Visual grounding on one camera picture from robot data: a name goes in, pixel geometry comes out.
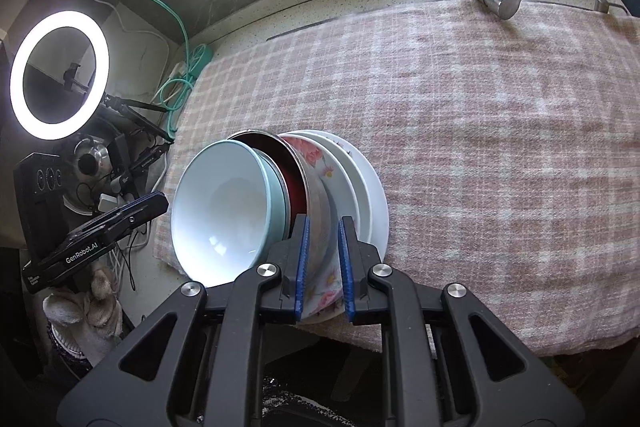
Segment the left gloved hand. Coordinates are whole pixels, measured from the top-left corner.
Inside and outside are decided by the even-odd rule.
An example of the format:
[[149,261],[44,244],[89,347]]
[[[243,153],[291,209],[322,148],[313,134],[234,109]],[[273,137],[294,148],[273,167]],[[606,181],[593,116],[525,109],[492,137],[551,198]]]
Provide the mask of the left gloved hand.
[[43,299],[52,343],[77,361],[98,365],[119,343],[122,305],[113,272],[100,265],[92,272],[88,291],[57,289]]

